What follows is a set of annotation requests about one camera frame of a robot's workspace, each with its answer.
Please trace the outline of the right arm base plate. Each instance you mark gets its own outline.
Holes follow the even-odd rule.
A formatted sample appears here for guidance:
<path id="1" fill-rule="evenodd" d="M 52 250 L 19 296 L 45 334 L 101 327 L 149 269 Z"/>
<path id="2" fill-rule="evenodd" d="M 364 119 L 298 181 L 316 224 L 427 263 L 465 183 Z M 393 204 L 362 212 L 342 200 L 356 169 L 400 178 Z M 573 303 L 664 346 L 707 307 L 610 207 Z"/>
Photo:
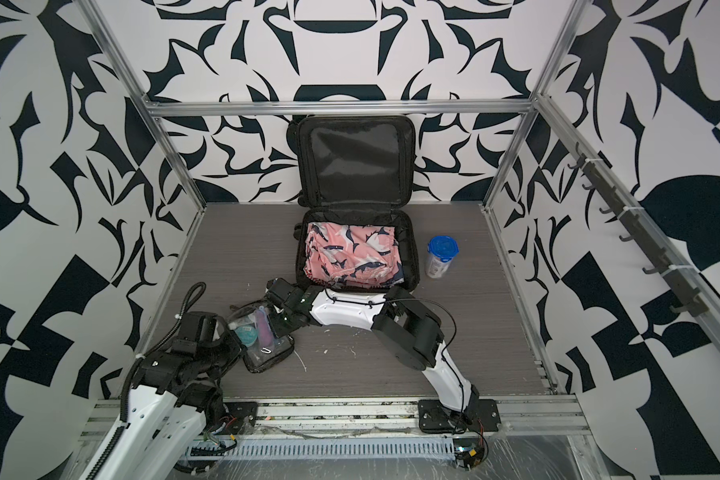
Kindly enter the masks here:
<path id="1" fill-rule="evenodd" d="M 502 423 L 493 399 L 472 398 L 465 412 L 448 409 L 438 400 L 419 400 L 417 411 L 418 428 L 427 434 L 498 432 Z"/>

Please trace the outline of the blue lid plastic jar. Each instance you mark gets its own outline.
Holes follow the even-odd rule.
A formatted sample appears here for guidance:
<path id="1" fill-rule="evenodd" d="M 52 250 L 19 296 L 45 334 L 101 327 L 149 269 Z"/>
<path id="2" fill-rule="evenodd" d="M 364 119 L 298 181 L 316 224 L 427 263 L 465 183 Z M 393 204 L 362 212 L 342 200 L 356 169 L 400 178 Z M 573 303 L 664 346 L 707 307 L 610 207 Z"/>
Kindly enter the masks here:
<path id="1" fill-rule="evenodd" d="M 427 244 L 426 275 L 432 279 L 442 278 L 458 253 L 459 246 L 454 238 L 447 235 L 432 237 Z"/>

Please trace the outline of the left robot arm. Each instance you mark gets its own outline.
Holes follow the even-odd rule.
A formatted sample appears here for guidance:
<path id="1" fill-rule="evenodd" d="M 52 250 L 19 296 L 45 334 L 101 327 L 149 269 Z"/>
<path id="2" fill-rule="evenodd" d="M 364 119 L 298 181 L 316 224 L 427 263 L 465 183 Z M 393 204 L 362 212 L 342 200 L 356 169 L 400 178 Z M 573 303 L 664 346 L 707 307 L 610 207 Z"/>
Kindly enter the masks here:
<path id="1" fill-rule="evenodd" d="M 194 284 L 168 334 L 137 355 L 119 415 L 82 478 L 164 479 L 173 470 L 201 475 L 236 448 L 225 431 L 220 381 L 245 347 L 223 317 L 195 310 L 205 290 L 205 283 Z"/>

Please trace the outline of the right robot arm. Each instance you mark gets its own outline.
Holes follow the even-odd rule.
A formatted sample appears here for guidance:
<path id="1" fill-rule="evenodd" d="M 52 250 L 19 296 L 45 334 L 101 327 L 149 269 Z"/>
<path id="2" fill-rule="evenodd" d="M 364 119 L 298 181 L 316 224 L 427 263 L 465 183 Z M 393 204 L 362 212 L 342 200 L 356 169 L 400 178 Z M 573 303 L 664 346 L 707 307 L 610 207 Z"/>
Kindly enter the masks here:
<path id="1" fill-rule="evenodd" d="M 442 331 L 442 320 L 408 291 L 336 291 L 313 285 L 301 289 L 282 278 L 269 281 L 265 300 L 274 308 L 269 323 L 276 336 L 306 326 L 346 326 L 372 332 L 404 366 L 421 372 L 438 396 L 439 412 L 428 433 L 479 431 L 479 390 L 462 375 Z"/>

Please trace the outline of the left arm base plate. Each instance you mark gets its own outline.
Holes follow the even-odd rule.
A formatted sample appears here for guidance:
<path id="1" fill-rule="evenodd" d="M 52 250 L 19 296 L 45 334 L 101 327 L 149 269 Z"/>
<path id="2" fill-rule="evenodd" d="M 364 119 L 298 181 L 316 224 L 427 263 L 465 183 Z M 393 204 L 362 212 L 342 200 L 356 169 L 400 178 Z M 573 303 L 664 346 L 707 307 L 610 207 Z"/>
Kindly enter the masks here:
<path id="1" fill-rule="evenodd" d="M 208 427 L 215 436 L 238 435 L 253 429 L 257 423 L 259 404 L 256 401 L 225 402 L 218 420 Z"/>

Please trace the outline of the pink patterned shorts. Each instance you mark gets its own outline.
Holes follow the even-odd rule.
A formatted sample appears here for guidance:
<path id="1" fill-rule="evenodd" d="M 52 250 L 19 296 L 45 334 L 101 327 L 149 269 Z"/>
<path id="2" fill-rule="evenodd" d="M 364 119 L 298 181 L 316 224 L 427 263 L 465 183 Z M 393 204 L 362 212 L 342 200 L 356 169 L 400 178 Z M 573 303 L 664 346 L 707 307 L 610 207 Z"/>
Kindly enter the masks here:
<path id="1" fill-rule="evenodd" d="M 311 222 L 303 272 L 326 286 L 386 288 L 403 282 L 403 262 L 392 226 Z"/>

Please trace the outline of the clear toiletry pouch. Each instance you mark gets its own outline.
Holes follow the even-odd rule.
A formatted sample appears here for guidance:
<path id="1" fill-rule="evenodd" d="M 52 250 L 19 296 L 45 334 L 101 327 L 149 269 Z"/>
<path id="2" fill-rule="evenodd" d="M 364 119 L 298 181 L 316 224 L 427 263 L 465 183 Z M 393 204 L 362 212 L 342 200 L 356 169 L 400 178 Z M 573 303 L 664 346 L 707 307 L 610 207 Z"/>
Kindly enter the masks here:
<path id="1" fill-rule="evenodd" d="M 229 310 L 227 325 L 243 344 L 243 362 L 250 373 L 263 373 L 294 352 L 295 342 L 291 336 L 275 336 L 269 322 L 274 311 L 269 303 L 256 301 L 232 305 Z"/>

